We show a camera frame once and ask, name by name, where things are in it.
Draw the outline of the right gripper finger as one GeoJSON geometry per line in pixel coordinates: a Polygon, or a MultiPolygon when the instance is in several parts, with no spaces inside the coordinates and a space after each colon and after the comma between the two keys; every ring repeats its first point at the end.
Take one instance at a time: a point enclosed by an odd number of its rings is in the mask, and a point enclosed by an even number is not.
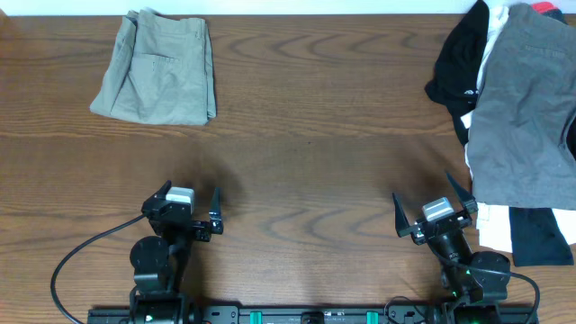
{"type": "Polygon", "coordinates": [[[408,218],[401,205],[401,200],[396,193],[392,194],[395,212],[395,230],[399,238],[411,235],[413,238],[419,233],[418,225],[410,225],[408,218]]]}
{"type": "Polygon", "coordinates": [[[462,205],[463,209],[466,210],[469,214],[476,213],[478,211],[478,204],[475,197],[469,191],[464,189],[460,184],[458,184],[448,172],[445,174],[450,185],[453,187],[458,201],[462,205]]]}

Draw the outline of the khaki shorts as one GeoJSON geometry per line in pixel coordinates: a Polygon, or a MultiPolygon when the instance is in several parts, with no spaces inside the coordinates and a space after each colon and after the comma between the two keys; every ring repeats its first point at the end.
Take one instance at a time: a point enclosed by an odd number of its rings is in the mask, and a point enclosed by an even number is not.
{"type": "Polygon", "coordinates": [[[216,118],[207,22],[128,12],[90,111],[151,125],[205,125],[216,118]]]}

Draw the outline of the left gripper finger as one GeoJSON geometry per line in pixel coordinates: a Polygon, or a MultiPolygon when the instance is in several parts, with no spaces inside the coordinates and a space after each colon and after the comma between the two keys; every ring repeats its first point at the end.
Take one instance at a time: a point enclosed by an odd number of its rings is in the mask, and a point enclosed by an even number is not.
{"type": "Polygon", "coordinates": [[[162,208],[168,204],[167,193],[172,187],[172,182],[167,180],[155,193],[153,193],[141,207],[143,215],[159,215],[162,208]]]}
{"type": "Polygon", "coordinates": [[[221,235],[223,233],[223,220],[221,215],[221,190],[216,187],[211,198],[209,209],[211,233],[221,235]]]}

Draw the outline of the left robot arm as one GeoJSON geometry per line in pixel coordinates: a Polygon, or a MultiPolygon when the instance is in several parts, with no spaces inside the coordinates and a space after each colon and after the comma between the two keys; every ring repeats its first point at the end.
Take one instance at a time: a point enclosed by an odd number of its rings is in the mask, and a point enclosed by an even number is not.
{"type": "Polygon", "coordinates": [[[141,207],[154,231],[130,251],[134,293],[128,322],[134,324],[201,323],[202,311],[180,291],[194,242],[223,233],[221,190],[215,188],[208,220],[194,220],[194,190],[166,181],[141,207]]]}

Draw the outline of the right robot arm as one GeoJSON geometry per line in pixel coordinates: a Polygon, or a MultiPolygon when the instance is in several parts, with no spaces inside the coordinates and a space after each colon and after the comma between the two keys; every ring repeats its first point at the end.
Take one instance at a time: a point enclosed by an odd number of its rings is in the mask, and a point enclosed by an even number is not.
{"type": "Polygon", "coordinates": [[[474,196],[451,175],[446,176],[462,205],[455,211],[446,198],[424,208],[424,217],[410,224],[401,199],[392,196],[395,230],[417,245],[426,245],[440,263],[440,281],[453,299],[442,301],[426,312],[427,323],[500,323],[498,303],[508,297],[509,260],[493,252],[474,252],[464,228],[478,211],[474,196]]]}

